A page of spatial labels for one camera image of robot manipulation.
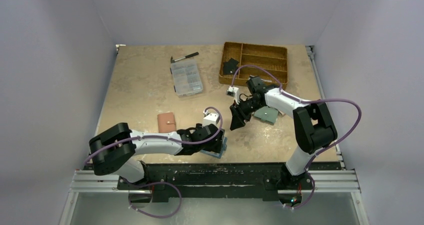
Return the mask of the blue leather card holder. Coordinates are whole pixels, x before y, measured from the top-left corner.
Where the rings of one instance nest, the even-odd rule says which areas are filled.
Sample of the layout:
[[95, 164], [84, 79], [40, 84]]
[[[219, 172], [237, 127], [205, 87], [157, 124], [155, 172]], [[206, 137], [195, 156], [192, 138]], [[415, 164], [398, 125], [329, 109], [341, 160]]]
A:
[[220, 148], [219, 152], [215, 152], [215, 151], [206, 151], [206, 150], [201, 150], [200, 153], [217, 158], [217, 159], [221, 159], [223, 154], [225, 153], [225, 151], [227, 150], [227, 137], [224, 137], [222, 140], [222, 146]]

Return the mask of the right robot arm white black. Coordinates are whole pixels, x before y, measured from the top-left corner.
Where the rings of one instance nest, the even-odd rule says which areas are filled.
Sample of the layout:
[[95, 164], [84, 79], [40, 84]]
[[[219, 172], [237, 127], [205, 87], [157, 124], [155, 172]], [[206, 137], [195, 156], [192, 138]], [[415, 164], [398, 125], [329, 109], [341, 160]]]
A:
[[297, 148], [281, 168], [276, 186], [294, 187], [305, 177], [316, 152], [328, 147], [338, 137], [329, 109], [324, 102], [311, 103], [291, 94], [283, 94], [278, 85], [266, 85], [259, 76], [249, 78], [246, 84], [250, 95], [245, 100], [240, 98], [241, 93], [235, 86], [230, 86], [226, 91], [234, 99], [229, 107], [232, 115], [230, 130], [243, 128], [252, 114], [264, 107], [291, 117]]

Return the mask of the black VIP credit card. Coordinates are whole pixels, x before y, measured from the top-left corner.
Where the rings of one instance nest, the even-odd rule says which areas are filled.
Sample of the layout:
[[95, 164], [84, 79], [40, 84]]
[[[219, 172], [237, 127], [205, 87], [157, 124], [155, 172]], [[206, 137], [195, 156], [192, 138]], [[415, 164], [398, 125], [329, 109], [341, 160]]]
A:
[[222, 74], [233, 75], [236, 69], [237, 69], [237, 65], [234, 65], [233, 63], [230, 63], [230, 62], [225, 62], [222, 67]]

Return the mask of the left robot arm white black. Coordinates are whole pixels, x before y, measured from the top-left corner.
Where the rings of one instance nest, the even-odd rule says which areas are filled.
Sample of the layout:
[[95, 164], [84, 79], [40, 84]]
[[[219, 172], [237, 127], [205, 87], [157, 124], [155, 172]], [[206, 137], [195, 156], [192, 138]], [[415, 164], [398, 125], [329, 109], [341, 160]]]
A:
[[146, 166], [133, 157], [148, 154], [191, 156], [205, 151], [220, 153], [225, 131], [214, 124], [179, 129], [168, 133], [149, 133], [129, 128], [121, 122], [91, 138], [90, 155], [97, 176], [118, 175], [130, 183], [147, 180]]

